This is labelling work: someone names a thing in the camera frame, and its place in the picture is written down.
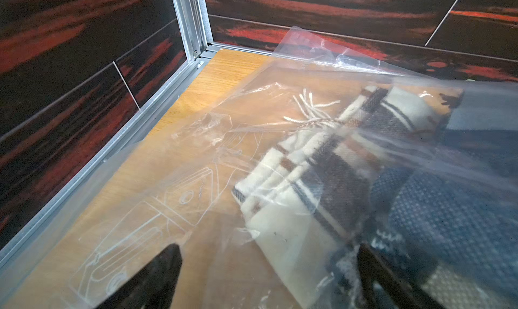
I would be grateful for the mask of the blue grey striped scarf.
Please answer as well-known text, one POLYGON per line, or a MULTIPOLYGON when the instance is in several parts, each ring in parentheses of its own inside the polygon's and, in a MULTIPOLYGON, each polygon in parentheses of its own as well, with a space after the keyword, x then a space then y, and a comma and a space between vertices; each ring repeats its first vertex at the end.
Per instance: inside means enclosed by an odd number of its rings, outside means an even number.
POLYGON ((517 96, 468 91, 427 143, 368 132, 393 158, 364 240, 445 308, 517 307, 517 96))

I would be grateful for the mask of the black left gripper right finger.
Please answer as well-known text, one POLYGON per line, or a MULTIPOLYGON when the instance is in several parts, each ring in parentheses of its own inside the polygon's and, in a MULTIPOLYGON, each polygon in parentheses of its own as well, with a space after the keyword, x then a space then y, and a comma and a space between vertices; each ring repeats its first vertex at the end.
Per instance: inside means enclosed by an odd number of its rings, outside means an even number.
POLYGON ((357 269, 368 308, 382 308, 375 283, 398 308, 445 308, 419 287, 400 279, 368 244, 360 245, 357 269))

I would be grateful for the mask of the clear plastic vacuum bag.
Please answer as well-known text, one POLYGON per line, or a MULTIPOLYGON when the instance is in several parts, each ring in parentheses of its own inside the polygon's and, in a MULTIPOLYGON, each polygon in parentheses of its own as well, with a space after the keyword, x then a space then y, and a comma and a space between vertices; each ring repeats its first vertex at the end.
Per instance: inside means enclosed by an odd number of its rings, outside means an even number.
MULTIPOLYGON (((183 262, 170 308, 302 308, 232 191, 269 149, 308 127, 310 105, 335 119, 367 86, 400 87, 446 109, 438 128, 468 91, 517 96, 515 83, 416 77, 292 28, 225 98, 95 171, 1 274, 1 307, 97 308, 177 244, 183 262)), ((327 308, 368 308, 357 255, 356 270, 357 292, 339 300, 329 291, 327 308)))

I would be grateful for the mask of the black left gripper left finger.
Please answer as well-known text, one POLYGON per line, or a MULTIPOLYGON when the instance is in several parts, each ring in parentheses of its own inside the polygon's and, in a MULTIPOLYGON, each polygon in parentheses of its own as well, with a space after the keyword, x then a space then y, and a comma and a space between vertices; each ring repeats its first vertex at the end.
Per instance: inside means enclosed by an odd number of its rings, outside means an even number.
POLYGON ((170 308, 182 262, 180 247, 168 245, 97 308, 170 308))

